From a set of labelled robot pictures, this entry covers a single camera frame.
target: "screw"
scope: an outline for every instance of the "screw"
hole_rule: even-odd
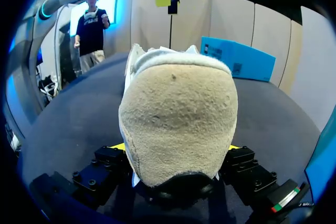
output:
[[[75,180],[80,180],[80,173],[78,171],[73,172],[72,178]]]
[[[89,186],[91,189],[94,189],[96,187],[97,182],[94,179],[89,180]]]
[[[260,186],[260,185],[261,185],[261,181],[256,180],[256,181],[254,182],[254,185],[255,185],[255,186]]]
[[[92,164],[92,165],[97,165],[97,164],[98,164],[98,161],[94,158],[94,159],[91,160],[91,164]]]

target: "black t-shirt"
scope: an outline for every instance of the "black t-shirt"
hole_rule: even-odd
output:
[[[103,29],[106,29],[101,17],[103,14],[106,14],[106,11],[98,9],[94,18],[85,19],[84,15],[79,18],[76,35],[80,37],[80,56],[103,50]]]

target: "teal light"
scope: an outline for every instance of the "teal light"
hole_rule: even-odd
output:
[[[14,47],[15,47],[15,37],[12,40],[11,47],[9,48],[8,53],[10,53],[14,49]]]
[[[41,13],[42,13],[42,15],[45,16],[46,18],[50,18],[51,15],[47,15],[47,14],[45,14],[44,11],[43,11],[44,4],[45,4],[45,3],[42,4],[42,7],[41,7]]]

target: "cable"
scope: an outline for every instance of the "cable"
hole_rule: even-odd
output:
[[[44,96],[46,97],[46,99],[48,100],[48,95],[49,96],[51,96],[52,98],[54,98],[51,94],[49,94],[47,91],[46,91],[46,88],[44,87],[44,85],[43,85],[43,82],[42,82],[42,71],[41,71],[41,66],[40,65],[38,65],[38,67],[39,67],[39,69],[40,69],[40,71],[38,71],[38,68],[36,67],[36,70],[37,70],[37,72],[38,72],[38,75],[40,76],[40,82],[41,82],[41,85],[42,85],[42,87],[43,87],[43,90],[44,90]]]
[[[302,203],[298,203],[298,204],[294,204],[288,207],[284,207],[281,210],[279,210],[278,212],[276,212],[274,214],[274,216],[278,216],[278,215],[282,215],[282,214],[286,214],[294,209],[297,208],[303,208],[303,207],[307,207],[307,208],[313,208],[314,207],[314,203],[310,203],[310,202],[302,202]]]

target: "khaki pants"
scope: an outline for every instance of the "khaki pants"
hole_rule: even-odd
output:
[[[90,70],[93,66],[105,60],[105,55],[103,50],[98,50],[91,52],[87,55],[83,55],[79,57],[80,68],[82,69],[82,73],[85,73]]]

